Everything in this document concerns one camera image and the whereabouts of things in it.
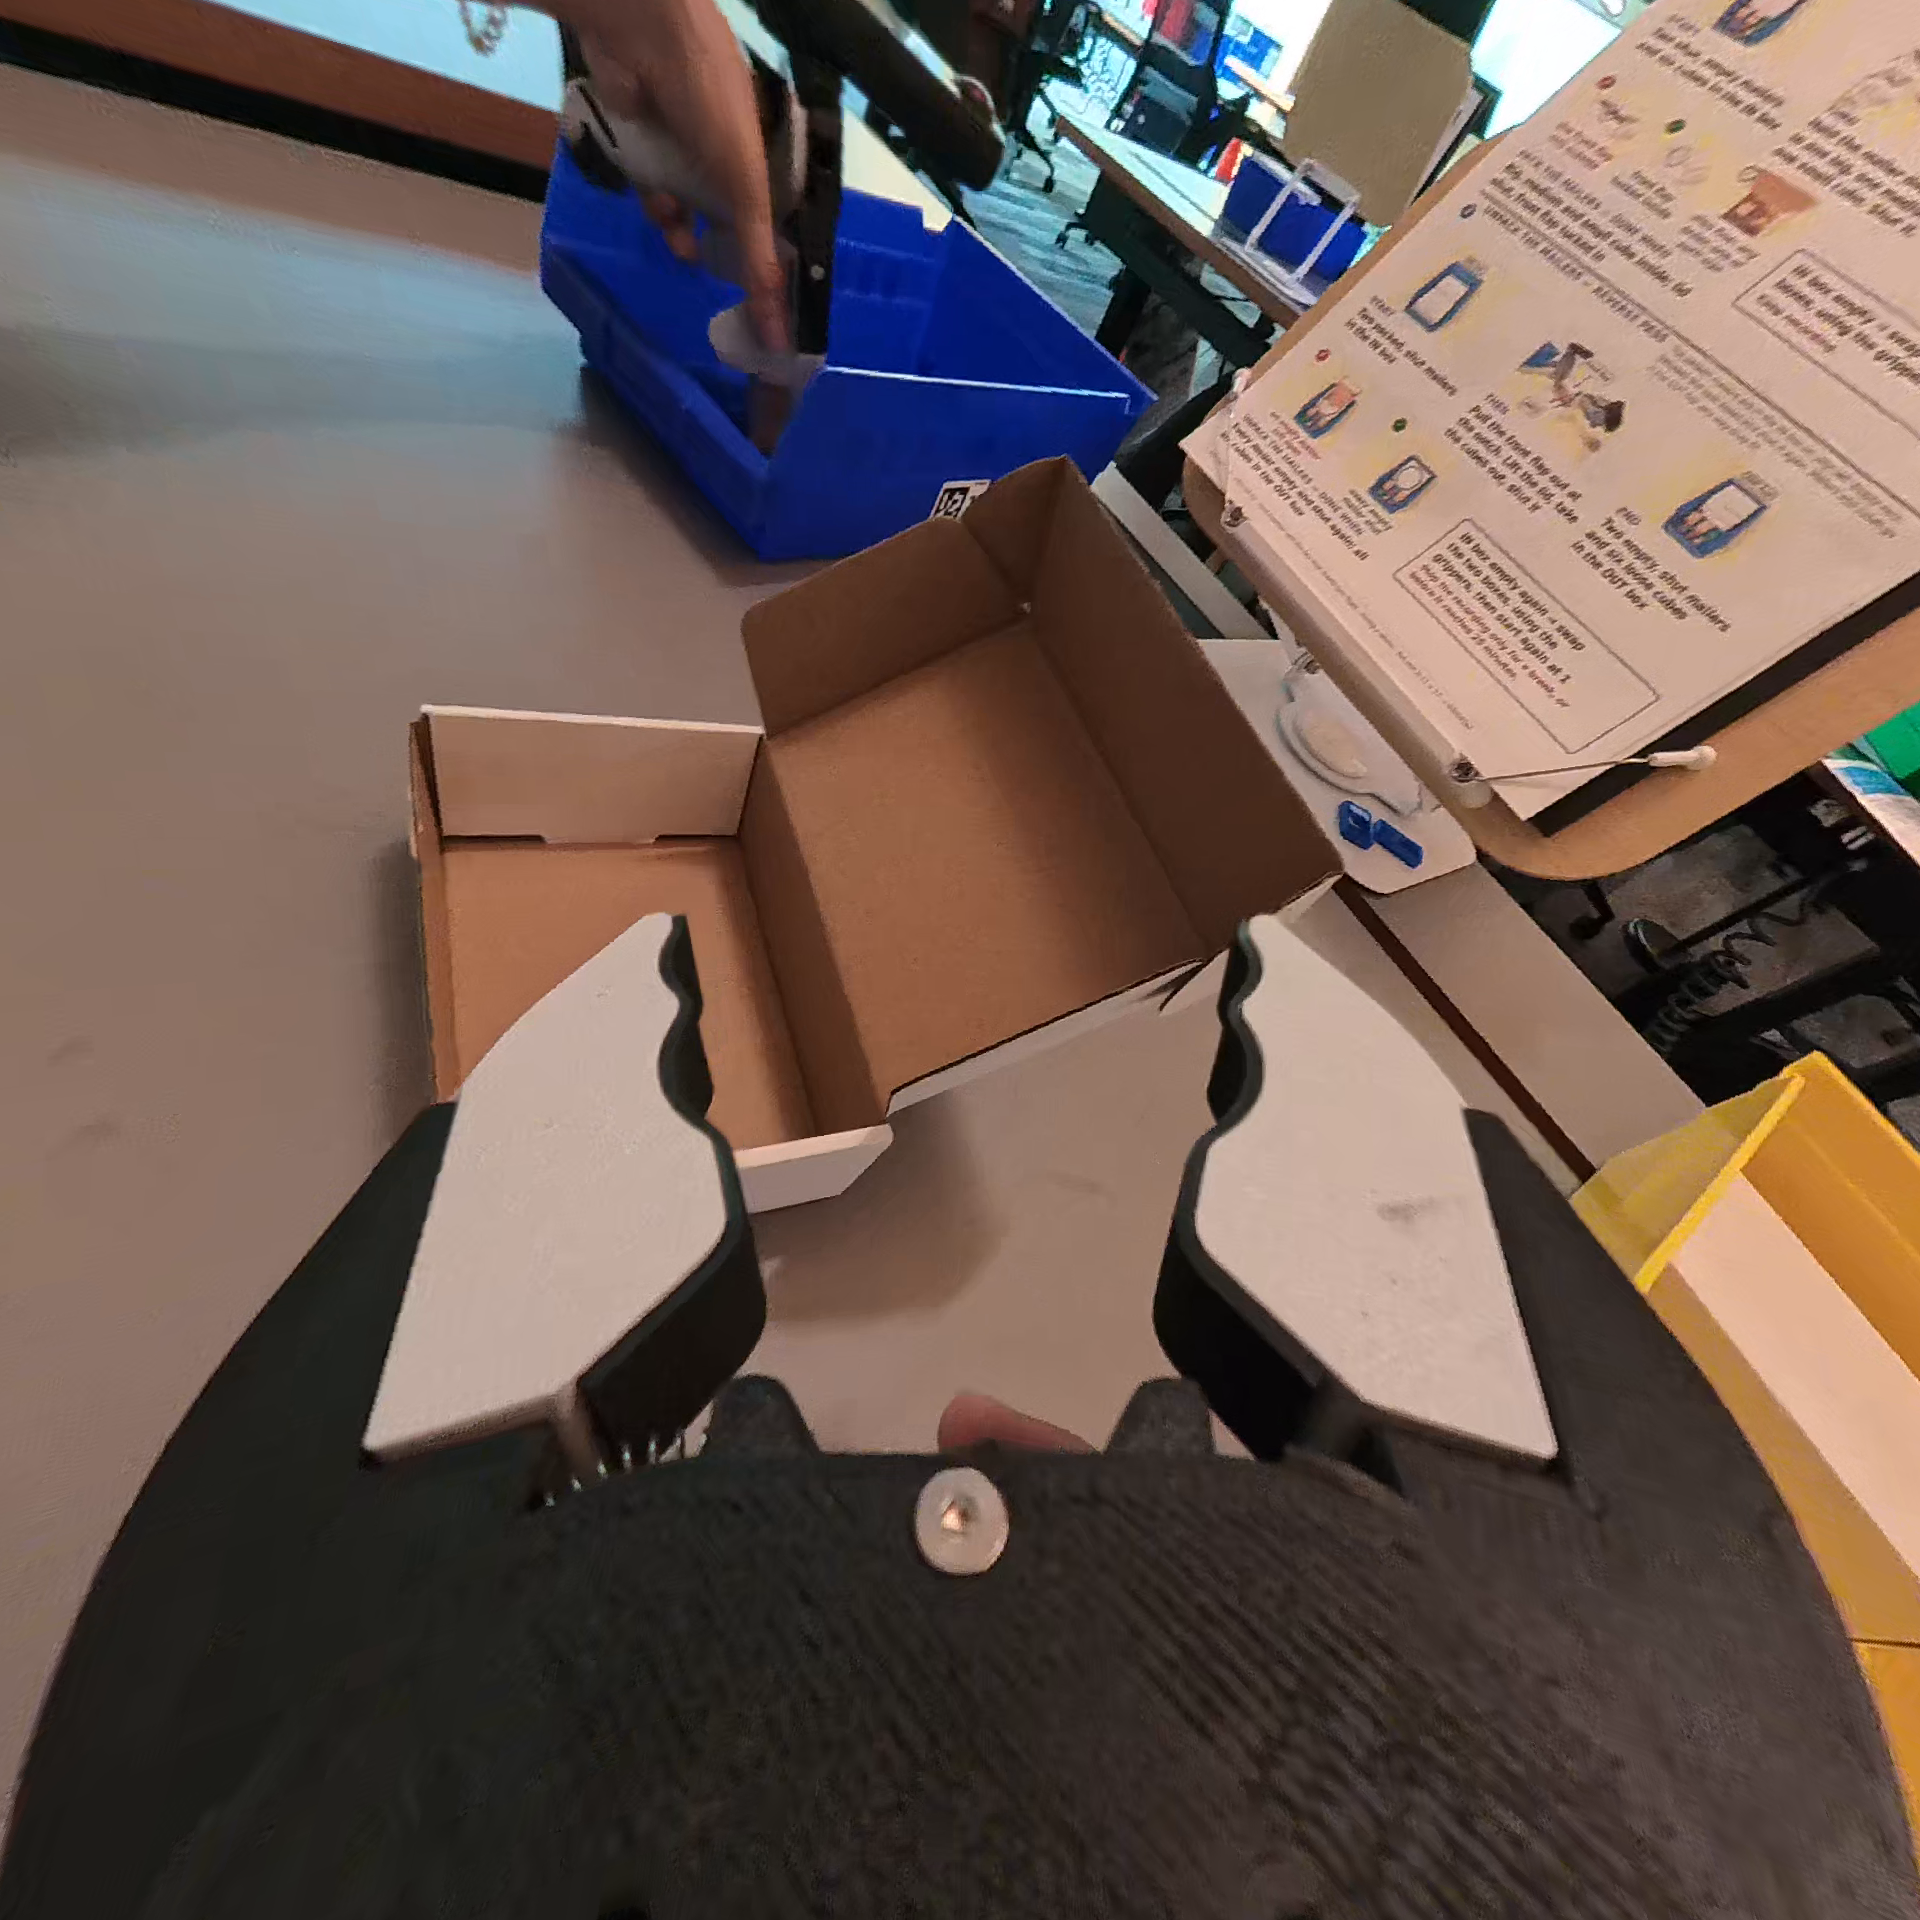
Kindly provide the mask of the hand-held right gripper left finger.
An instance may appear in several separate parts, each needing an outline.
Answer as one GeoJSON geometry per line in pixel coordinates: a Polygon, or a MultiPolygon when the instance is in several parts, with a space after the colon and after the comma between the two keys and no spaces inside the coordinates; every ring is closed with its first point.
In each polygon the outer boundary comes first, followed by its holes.
{"type": "Polygon", "coordinates": [[[467,1075],[367,1412],[373,1458],[526,1430],[563,1465],[684,1452],[765,1322],[701,1011],[687,923],[653,914],[467,1075]]]}

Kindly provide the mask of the person's right hand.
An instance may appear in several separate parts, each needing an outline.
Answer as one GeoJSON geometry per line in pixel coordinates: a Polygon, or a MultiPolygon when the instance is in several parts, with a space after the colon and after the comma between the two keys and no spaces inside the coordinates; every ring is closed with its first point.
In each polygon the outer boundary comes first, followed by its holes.
{"type": "Polygon", "coordinates": [[[934,1433],[934,1446],[949,1457],[981,1449],[1095,1453],[1084,1435],[979,1391],[956,1395],[934,1433]]]}

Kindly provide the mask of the person's left hand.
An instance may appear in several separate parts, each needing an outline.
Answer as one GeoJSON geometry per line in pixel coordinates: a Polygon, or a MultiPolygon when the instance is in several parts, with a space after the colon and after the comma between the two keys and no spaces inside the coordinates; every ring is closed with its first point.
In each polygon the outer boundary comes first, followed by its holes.
{"type": "Polygon", "coordinates": [[[690,201],[644,188],[639,204],[666,244],[701,260],[701,225],[718,225],[752,331],[787,351],[790,326],[778,251],[771,161],[750,59],[714,2],[563,2],[544,7],[586,57],[615,116],[656,129],[706,186],[690,201]]]}

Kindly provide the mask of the black office chair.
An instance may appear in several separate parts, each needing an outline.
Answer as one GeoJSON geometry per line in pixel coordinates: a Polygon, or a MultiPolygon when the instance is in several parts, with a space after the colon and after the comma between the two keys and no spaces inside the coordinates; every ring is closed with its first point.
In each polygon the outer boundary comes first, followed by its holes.
{"type": "Polygon", "coordinates": [[[1052,146],[1032,135],[1029,122],[1045,84],[1052,81],[1080,82],[1080,47],[1101,22],[1101,4],[1016,2],[1004,4],[1000,12],[1000,22],[1008,29],[1008,57],[999,119],[1016,148],[1052,161],[1052,146]]]}

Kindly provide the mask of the tan cardboard sheet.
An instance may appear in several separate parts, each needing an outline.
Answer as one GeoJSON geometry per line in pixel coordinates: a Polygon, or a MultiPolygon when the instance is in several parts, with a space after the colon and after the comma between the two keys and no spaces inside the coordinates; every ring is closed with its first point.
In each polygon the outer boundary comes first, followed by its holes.
{"type": "Polygon", "coordinates": [[[1472,39],[1487,12],[1330,2],[1293,70],[1279,154],[1356,188],[1358,215],[1392,227],[1472,114],[1472,39]]]}

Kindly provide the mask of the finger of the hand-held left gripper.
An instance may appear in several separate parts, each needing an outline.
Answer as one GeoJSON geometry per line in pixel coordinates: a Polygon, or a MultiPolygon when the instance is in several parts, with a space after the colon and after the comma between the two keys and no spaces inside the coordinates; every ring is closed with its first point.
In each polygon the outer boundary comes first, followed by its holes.
{"type": "Polygon", "coordinates": [[[771,348],[748,303],[723,308],[708,322],[708,346],[732,371],[765,386],[807,386],[826,366],[821,351],[771,348]]]}

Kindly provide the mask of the wooden office desk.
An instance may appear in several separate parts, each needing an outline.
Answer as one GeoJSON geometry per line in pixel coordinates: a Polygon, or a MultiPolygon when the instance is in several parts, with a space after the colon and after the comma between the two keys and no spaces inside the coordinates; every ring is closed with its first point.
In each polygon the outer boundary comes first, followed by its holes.
{"type": "Polygon", "coordinates": [[[1229,188],[1199,167],[1080,113],[1060,113],[1058,135],[1095,167],[1076,227],[1120,263],[1095,334],[1106,348],[1125,346],[1157,297],[1220,357],[1246,366],[1324,293],[1322,281],[1288,277],[1239,241],[1226,225],[1229,188]]]}

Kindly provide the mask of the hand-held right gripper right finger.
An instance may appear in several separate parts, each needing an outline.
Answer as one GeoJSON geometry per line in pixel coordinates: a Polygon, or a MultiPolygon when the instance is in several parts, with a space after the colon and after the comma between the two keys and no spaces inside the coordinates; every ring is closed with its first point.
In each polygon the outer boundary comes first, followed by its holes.
{"type": "Polygon", "coordinates": [[[1154,1331],[1239,1446],[1365,1465],[1390,1435],[1557,1458],[1475,1116],[1428,1047],[1279,916],[1239,925],[1208,1127],[1154,1331]]]}

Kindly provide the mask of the white stand base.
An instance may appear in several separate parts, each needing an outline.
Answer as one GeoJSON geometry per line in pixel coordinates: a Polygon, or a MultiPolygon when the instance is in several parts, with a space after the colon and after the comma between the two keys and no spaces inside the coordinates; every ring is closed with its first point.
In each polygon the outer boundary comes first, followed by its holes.
{"type": "Polygon", "coordinates": [[[1285,639],[1202,637],[1213,673],[1274,753],[1282,774],[1327,834],[1341,870],[1371,895],[1397,895],[1462,873],[1479,855],[1464,828],[1406,766],[1333,679],[1285,639]],[[1408,870],[1338,836],[1338,804],[1356,799],[1423,845],[1408,870]]]}

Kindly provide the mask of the yellow plastic bin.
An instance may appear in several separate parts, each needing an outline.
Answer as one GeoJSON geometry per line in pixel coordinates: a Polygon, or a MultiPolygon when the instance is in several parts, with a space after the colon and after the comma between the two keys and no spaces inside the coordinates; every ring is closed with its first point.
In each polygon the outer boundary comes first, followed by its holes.
{"type": "Polygon", "coordinates": [[[1915,1147],[1811,1054],[1614,1154],[1573,1207],[1781,1490],[1915,1818],[1915,1147]]]}

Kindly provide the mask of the blue plastic bin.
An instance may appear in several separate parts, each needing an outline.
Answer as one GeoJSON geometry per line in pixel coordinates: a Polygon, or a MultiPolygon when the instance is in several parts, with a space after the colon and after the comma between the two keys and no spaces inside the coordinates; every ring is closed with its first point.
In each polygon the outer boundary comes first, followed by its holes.
{"type": "Polygon", "coordinates": [[[1093,481],[1149,394],[967,225],[844,188],[822,371],[779,443],[748,431],[750,379],[710,346],[736,287],[677,258],[634,194],[558,143],[541,287],[582,362],[765,562],[840,559],[1045,460],[1093,481]]]}

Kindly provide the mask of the cardboard box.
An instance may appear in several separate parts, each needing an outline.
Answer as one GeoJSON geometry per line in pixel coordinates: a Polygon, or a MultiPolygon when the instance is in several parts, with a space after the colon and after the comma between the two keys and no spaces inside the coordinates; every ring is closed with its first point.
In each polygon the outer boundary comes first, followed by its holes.
{"type": "Polygon", "coordinates": [[[424,707],[434,1090],[630,923],[687,923],[750,1211],[892,1121],[1135,1005],[1338,857],[1069,462],[757,603],[758,722],[424,707]]]}

